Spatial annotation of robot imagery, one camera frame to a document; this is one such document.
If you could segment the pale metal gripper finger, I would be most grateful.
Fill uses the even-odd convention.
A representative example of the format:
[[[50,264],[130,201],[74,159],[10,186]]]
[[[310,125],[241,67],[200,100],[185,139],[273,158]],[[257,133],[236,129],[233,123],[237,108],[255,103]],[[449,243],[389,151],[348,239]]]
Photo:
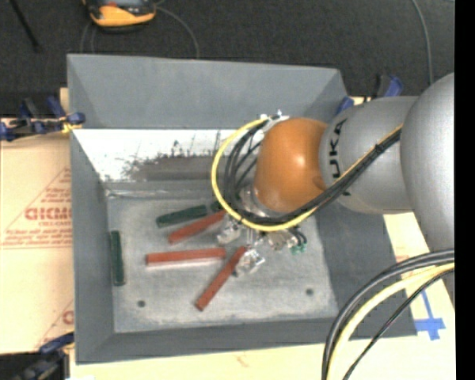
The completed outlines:
[[[232,218],[225,218],[220,231],[216,235],[217,242],[220,245],[228,245],[236,241],[243,232],[243,226]]]
[[[256,250],[248,249],[234,268],[233,275],[236,277],[251,275],[255,273],[263,264],[265,258]]]

